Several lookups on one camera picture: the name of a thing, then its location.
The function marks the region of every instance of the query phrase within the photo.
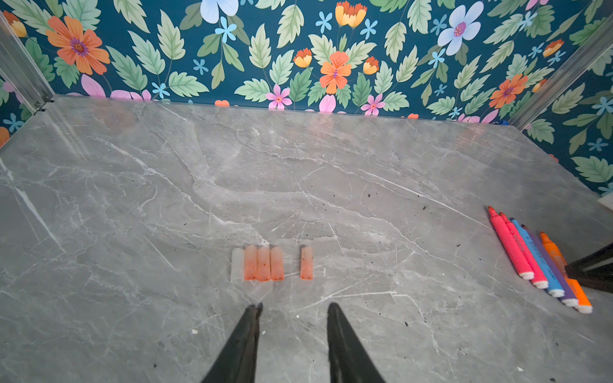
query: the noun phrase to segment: blue flower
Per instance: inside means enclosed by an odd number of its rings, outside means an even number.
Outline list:
[[[443,86],[443,84],[440,84],[438,86],[438,89],[434,91],[434,94],[436,94],[437,96],[440,96],[443,93],[445,93],[445,89],[447,89],[447,85]]]
[[[596,140],[596,143],[588,142],[588,146],[591,146],[590,151],[596,149],[597,151],[602,151],[605,146],[609,146],[608,143],[603,142],[603,139],[599,138]]]
[[[455,107],[453,111],[450,114],[448,114],[448,116],[450,116],[451,118],[455,118],[456,116],[460,115],[460,112],[462,111],[462,109],[463,108]]]
[[[199,63],[198,63],[198,60],[194,59],[194,64],[196,65],[194,67],[194,70],[196,71],[199,70],[201,76],[204,74],[204,72],[208,72],[208,68],[204,67],[204,59],[200,59]]]
[[[607,101],[607,98],[603,96],[600,98],[600,104],[592,105],[592,109],[599,109],[596,114],[600,116],[605,110],[609,113],[613,113],[613,107],[611,105],[613,105],[613,99]]]
[[[321,33],[323,34],[326,29],[331,31],[332,25],[328,21],[332,20],[332,12],[328,13],[328,16],[324,16],[324,13],[319,11],[319,18],[321,20],[316,21],[315,26],[321,25]]]
[[[441,30],[447,28],[447,24],[444,23],[446,18],[447,18],[447,15],[443,15],[443,17],[441,17],[440,21],[437,18],[434,19],[434,21],[432,22],[432,24],[434,24],[434,26],[430,30],[430,33],[436,31],[436,35],[438,36],[438,34],[441,32]]]
[[[608,186],[608,188],[605,188],[604,186],[601,186],[601,187],[598,188],[598,190],[604,192],[604,193],[602,193],[600,195],[601,197],[604,197],[607,194],[613,193],[613,182],[609,182],[609,184],[607,186]]]
[[[230,37],[230,40],[232,41],[236,40],[236,36],[232,34],[232,31],[236,29],[236,24],[230,24],[230,26],[228,26],[228,22],[226,18],[222,16],[221,26],[223,28],[215,28],[215,33],[224,35],[221,38],[221,41],[223,41],[224,44],[228,41],[228,37]]]
[[[374,27],[378,24],[379,22],[377,20],[375,20],[372,24],[370,23],[370,19],[366,19],[366,21],[364,22],[364,25],[366,26],[366,28],[364,28],[360,34],[365,34],[366,35],[366,39],[368,40],[368,38],[370,37],[370,34],[376,34],[377,31],[374,30]]]
[[[541,48],[543,47],[543,45],[544,45],[544,44],[545,44],[545,43],[544,43],[544,42],[542,42],[542,43],[541,43],[541,45],[539,45],[538,47],[532,47],[532,53],[530,53],[530,54],[528,55],[528,57],[535,58],[535,57],[536,57],[536,55],[538,55],[539,53],[542,53],[542,52],[543,52],[543,50],[542,50]]]
[[[445,61],[443,55],[445,54],[445,48],[443,48],[439,53],[432,52],[432,60],[428,61],[428,65],[434,64],[434,68],[438,66],[438,63],[442,63]]]
[[[557,63],[559,62],[562,56],[564,56],[566,54],[566,52],[562,52],[560,53],[560,51],[555,52],[555,56],[552,57],[551,59],[547,60],[547,62],[549,63],[549,65],[553,64],[553,63]]]
[[[159,94],[159,98],[161,98],[162,100],[164,99],[164,95],[170,96],[170,93],[168,93],[168,91],[164,90],[164,89],[166,89],[166,84],[165,83],[161,83],[159,86],[156,83],[151,83],[151,85],[153,85],[153,87],[155,88],[154,90],[152,90],[152,92],[153,93],[158,93]]]
[[[4,123],[9,125],[9,132],[11,133],[18,131],[23,125],[23,121],[17,121],[17,116],[14,113],[11,113],[10,119],[5,119]]]

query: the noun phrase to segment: gray marble surface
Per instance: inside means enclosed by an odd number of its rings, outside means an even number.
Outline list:
[[[0,150],[0,381],[199,382],[262,301],[256,381],[327,382],[337,301],[388,383],[609,382],[611,295],[520,279],[484,208],[573,260],[596,200],[509,126],[60,97]],[[285,281],[229,282],[250,243]]]

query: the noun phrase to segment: row of marker caps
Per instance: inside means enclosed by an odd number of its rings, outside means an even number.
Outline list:
[[[300,253],[300,277],[310,281],[313,279],[313,248],[305,246]],[[245,249],[235,248],[232,251],[232,283],[284,279],[283,249],[280,246],[274,246],[272,249],[262,246],[258,249],[255,245],[249,245]]]

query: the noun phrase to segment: orange marker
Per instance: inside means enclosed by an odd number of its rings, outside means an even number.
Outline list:
[[[300,260],[300,277],[310,281],[313,279],[313,248],[305,246],[302,248]]]
[[[285,279],[285,271],[283,270],[283,249],[280,246],[275,246],[270,249],[270,277],[273,281],[282,281]]]
[[[257,250],[257,280],[266,282],[270,280],[270,249],[262,246]]]
[[[555,243],[551,242],[547,234],[543,232],[541,232],[541,240],[543,241],[543,246],[545,247],[545,250],[547,250],[547,252],[551,256],[551,259],[554,260],[555,265],[560,269],[560,273],[562,273],[571,290],[574,292],[575,297],[577,297],[577,299],[579,300],[579,306],[575,307],[577,311],[582,314],[592,313],[592,304],[590,303],[590,300],[587,298],[587,296],[585,296],[585,292],[581,288],[581,285],[579,285],[579,282],[577,282],[576,279],[571,279],[566,274],[567,263],[564,259],[564,256],[560,252],[560,249],[558,249],[558,246]]]
[[[549,281],[545,277],[545,274],[543,274],[543,271],[541,270],[539,265],[536,263],[535,258],[530,252],[530,249],[528,249],[528,246],[526,246],[526,242],[524,242],[524,239],[517,231],[517,227],[515,227],[515,225],[509,221],[509,219],[504,215],[504,213],[500,212],[500,216],[506,224],[506,227],[509,228],[511,235],[513,236],[513,238],[515,238],[515,241],[519,245],[519,248],[522,250],[526,261],[528,261],[530,268],[535,274],[535,277],[531,280],[532,284],[538,289],[547,289],[549,287]]]
[[[249,245],[245,248],[245,281],[255,281],[257,274],[257,247]]]

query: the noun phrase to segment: flower center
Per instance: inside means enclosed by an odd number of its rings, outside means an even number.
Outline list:
[[[454,36],[461,36],[466,31],[466,23],[463,21],[455,27]]]

